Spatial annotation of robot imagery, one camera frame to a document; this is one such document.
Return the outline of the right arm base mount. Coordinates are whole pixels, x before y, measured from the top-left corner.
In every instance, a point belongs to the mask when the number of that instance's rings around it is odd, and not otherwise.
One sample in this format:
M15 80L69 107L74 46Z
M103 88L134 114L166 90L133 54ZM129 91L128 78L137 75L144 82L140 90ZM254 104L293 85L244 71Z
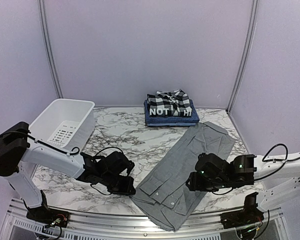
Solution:
M257 192L247 195L241 210L222 213L220 215L220 222L223 228L237 228L262 222L264 220L264 214L258 209L257 196Z

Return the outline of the grey long sleeve shirt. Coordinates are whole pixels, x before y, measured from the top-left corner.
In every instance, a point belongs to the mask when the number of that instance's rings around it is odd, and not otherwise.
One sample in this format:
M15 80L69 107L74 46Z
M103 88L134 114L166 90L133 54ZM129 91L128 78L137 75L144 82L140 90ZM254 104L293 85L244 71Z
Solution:
M186 186L198 156L212 153L226 160L235 142L226 129L209 121L190 126L136 187L131 200L160 228L178 230L206 195Z

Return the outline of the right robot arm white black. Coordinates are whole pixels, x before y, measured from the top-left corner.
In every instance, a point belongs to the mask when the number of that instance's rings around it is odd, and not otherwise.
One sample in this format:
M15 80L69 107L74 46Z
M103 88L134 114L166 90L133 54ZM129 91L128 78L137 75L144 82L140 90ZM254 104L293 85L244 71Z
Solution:
M238 189L266 180L280 180L277 186L256 195L258 209L267 211L300 196L300 152L263 156L239 155L228 162L213 153L198 156L195 171L185 185L190 191L216 193Z

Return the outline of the white plastic bin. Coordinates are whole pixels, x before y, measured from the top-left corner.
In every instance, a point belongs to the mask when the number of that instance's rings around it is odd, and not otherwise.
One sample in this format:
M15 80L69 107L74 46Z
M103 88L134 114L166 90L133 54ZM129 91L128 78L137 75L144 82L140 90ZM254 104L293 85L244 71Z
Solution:
M82 150L95 128L94 107L92 101L56 99L29 125L29 130L33 137L50 145Z

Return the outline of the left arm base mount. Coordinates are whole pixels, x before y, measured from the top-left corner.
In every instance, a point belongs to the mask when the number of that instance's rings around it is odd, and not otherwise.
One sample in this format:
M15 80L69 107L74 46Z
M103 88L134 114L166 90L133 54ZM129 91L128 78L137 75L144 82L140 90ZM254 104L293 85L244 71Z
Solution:
M69 222L70 213L64 210L58 210L48 207L45 193L41 190L42 202L39 207L28 207L23 201L27 209L26 217L30 220L45 224L45 228L61 227L66 228Z

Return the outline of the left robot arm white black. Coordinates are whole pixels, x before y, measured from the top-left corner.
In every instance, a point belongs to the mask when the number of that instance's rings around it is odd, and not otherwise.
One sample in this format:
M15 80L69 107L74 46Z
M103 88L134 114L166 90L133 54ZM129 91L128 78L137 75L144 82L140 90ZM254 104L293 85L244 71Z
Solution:
M119 148L107 156L91 156L78 147L63 150L30 133L29 124L21 121L0 134L0 177L8 181L28 212L41 222L50 222L53 211L43 191L24 171L23 163L41 165L92 186L101 184L111 195L135 195L134 178L130 175L135 164Z

